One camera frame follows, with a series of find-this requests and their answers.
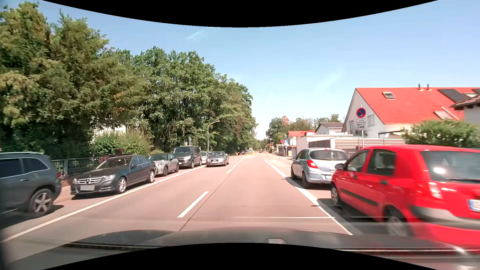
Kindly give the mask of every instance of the parked car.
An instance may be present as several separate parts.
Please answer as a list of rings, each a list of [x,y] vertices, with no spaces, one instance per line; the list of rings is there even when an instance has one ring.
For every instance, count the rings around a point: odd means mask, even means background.
[[[208,152],[202,152],[202,164],[207,163]]]
[[[290,175],[293,180],[301,179],[304,188],[313,184],[330,184],[335,164],[348,159],[344,151],[330,148],[306,148],[292,157]]]
[[[199,146],[177,146],[173,155],[178,159],[180,167],[194,168],[202,164],[202,150]]]
[[[155,181],[156,166],[153,161],[140,155],[119,156],[107,159],[92,171],[75,177],[71,195],[113,192],[124,193],[127,187],[146,181]]]
[[[365,147],[337,164],[332,202],[385,222],[389,234],[480,245],[480,150]]]
[[[171,153],[154,154],[148,158],[155,163],[155,175],[167,176],[170,172],[179,171],[179,161]]]
[[[228,154],[225,154],[223,151],[208,153],[207,167],[218,165],[227,166],[229,163],[230,158],[228,157]]]
[[[52,211],[61,191],[60,174],[49,156],[35,152],[0,153],[0,189],[4,209],[34,218]]]

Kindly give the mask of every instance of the red tiled roof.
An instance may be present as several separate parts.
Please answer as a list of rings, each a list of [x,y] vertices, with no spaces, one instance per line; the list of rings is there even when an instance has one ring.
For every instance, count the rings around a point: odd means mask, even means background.
[[[435,111],[445,108],[459,119],[463,112],[450,108],[455,102],[438,89],[455,89],[462,94],[475,93],[473,87],[356,88],[370,108],[384,124],[414,124],[428,119],[439,119]],[[395,98],[385,98],[382,92],[391,92]]]
[[[288,136],[290,138],[292,137],[302,137],[305,135],[307,132],[315,132],[314,130],[307,130],[307,131],[289,131]]]

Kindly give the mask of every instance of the road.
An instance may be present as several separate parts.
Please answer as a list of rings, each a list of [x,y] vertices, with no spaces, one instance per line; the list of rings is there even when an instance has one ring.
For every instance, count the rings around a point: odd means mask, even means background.
[[[231,156],[226,167],[180,170],[157,177],[152,184],[132,186],[121,195],[60,202],[45,217],[12,219],[3,230],[7,258],[15,261],[72,241],[126,230],[276,226],[383,233],[378,223],[332,207],[326,187],[301,188],[289,177],[290,162],[266,153]]]

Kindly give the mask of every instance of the road sign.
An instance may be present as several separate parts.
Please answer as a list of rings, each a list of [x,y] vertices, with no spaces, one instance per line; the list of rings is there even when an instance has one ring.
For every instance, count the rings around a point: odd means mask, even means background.
[[[357,110],[357,117],[358,118],[363,118],[365,117],[365,114],[367,114],[367,111],[364,108],[359,108]]]

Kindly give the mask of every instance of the street lamp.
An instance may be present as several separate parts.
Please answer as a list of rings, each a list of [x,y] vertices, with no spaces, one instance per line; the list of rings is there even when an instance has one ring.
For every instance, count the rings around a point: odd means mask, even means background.
[[[209,129],[209,127],[210,127],[211,124],[215,124],[215,123],[218,123],[218,122],[220,122],[220,120],[215,121],[215,122],[213,122],[213,123],[210,123],[210,124],[208,124],[208,126],[207,126],[207,152],[210,152],[210,141],[208,140],[208,129]]]

